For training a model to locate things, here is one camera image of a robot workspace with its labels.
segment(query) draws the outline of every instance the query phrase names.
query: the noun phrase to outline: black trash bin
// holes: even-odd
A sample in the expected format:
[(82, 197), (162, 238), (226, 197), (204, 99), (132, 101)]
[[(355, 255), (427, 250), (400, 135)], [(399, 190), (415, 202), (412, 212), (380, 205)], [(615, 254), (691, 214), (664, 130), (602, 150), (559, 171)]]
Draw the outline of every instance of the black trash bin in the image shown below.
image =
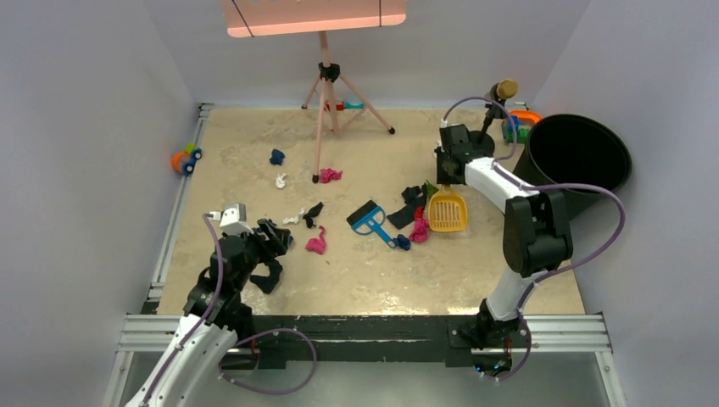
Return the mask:
[[(529, 131), (513, 172), (533, 185), (581, 182), (615, 191), (627, 182), (632, 159), (624, 143), (604, 125), (575, 114), (556, 114)], [(596, 192), (562, 192), (570, 219), (601, 198)]]

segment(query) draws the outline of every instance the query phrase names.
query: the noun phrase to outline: marble-patterned surface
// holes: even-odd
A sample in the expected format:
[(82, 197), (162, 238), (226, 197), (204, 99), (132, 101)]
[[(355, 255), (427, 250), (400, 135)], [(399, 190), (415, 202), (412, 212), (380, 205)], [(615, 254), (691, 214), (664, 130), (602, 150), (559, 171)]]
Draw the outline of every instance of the marble-patterned surface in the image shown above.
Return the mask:
[[(340, 113), (340, 122), (352, 111)], [(369, 112), (344, 133), (326, 133), (321, 166), (343, 170), (341, 181), (313, 184), (316, 110), (215, 109), (203, 139), (204, 156), (192, 176), (167, 282), (161, 314), (179, 314), (198, 273), (208, 265), (213, 243), (201, 219), (228, 203), (248, 206), (248, 218), (295, 216), (301, 207), (322, 201), (316, 218), (327, 229), (325, 255), (307, 252), (304, 245), (318, 235), (304, 224), (290, 225), (296, 238), (287, 255), (281, 283), (263, 294), (248, 283), (243, 301), (255, 314), (447, 314), (476, 312), (495, 287), (505, 266), (501, 248), (503, 218), (479, 192), (456, 187), (469, 206), (470, 225), (458, 233), (433, 233), (414, 243), (409, 252), (389, 249), (376, 235), (356, 235), (346, 218), (368, 199), (388, 213), (404, 203), (407, 186), (433, 180), (432, 150), (439, 138), (442, 110), (383, 110), (397, 129), (393, 136)], [(482, 123), (481, 110), (456, 110), (450, 122), (470, 128)], [(490, 129), (499, 140), (499, 124)], [(497, 154), (509, 147), (497, 143)], [(282, 167), (270, 165), (272, 148), (287, 156)], [(515, 156), (506, 166), (513, 168)], [(287, 173), (287, 186), (275, 187), (275, 176)], [(411, 225), (392, 235), (409, 235)], [(255, 271), (266, 275), (261, 265)], [(584, 312), (571, 272), (543, 283), (531, 297), (527, 313)]]

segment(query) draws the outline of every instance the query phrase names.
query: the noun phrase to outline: yellow scoop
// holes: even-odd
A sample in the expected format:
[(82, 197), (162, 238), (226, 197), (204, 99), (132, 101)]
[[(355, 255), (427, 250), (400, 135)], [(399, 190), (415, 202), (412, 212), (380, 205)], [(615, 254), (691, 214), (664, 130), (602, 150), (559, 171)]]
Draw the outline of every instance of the yellow scoop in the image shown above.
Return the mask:
[(442, 185), (432, 195), (428, 214), (433, 231), (463, 231), (467, 227), (467, 203), (449, 185)]

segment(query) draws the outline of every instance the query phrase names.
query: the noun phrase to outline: white wall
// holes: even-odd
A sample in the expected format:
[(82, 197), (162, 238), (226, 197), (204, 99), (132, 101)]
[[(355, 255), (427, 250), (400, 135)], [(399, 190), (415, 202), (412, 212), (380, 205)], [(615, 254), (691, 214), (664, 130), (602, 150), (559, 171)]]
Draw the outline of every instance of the white wall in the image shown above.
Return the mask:
[(140, 0), (0, 6), (3, 406), (100, 405), (193, 105)]
[[(291, 108), (303, 102), (320, 62), (316, 34), (231, 38), (220, 0), (144, 1), (196, 99)], [(588, 4), (409, 0), (402, 25), (331, 31), (329, 43), (343, 72), (377, 106), (445, 108), (505, 77), (520, 82), (516, 100), (529, 100)]]
[[(632, 406), (716, 405), (717, 12), (711, 0), (593, 0), (536, 98), (545, 114), (605, 123), (633, 156), (624, 236), (577, 273), (587, 310), (605, 312)], [(576, 256), (615, 212), (572, 225)]]

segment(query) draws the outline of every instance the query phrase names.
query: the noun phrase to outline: wooden knob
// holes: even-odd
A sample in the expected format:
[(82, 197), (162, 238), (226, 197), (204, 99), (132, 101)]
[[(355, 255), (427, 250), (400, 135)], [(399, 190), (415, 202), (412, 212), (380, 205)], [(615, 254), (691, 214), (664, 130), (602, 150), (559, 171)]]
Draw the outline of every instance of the wooden knob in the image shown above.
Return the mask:
[(514, 97), (518, 90), (519, 85), (514, 79), (505, 79), (497, 85), (497, 94), (503, 99)]

